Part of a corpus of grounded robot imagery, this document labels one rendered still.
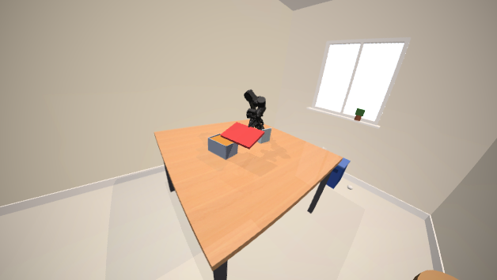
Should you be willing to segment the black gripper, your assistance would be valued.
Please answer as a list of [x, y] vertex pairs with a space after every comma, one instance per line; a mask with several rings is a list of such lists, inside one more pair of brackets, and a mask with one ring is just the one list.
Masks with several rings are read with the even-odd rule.
[[263, 116], [263, 111], [259, 108], [257, 109], [253, 109], [253, 108], [249, 108], [248, 113], [252, 113], [252, 115], [249, 115], [249, 124], [248, 124], [248, 127], [257, 127], [257, 128], [261, 128], [261, 123], [258, 122], [258, 120], [260, 121], [260, 118], [261, 116]]

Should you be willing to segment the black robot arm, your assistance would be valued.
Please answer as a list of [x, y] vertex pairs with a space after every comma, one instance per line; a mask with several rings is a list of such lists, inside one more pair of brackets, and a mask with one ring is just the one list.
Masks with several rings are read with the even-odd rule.
[[[263, 96], [256, 96], [256, 94], [252, 91], [252, 89], [247, 90], [246, 93], [244, 94], [245, 99], [249, 102], [250, 107], [253, 109], [256, 109], [258, 107], [261, 109], [263, 112], [266, 110], [266, 98]], [[252, 113], [247, 112], [247, 118], [249, 119], [249, 115], [252, 115]], [[264, 121], [260, 118], [260, 121], [258, 120], [259, 123], [261, 123], [261, 128], [257, 128], [258, 130], [263, 130], [264, 128]]]

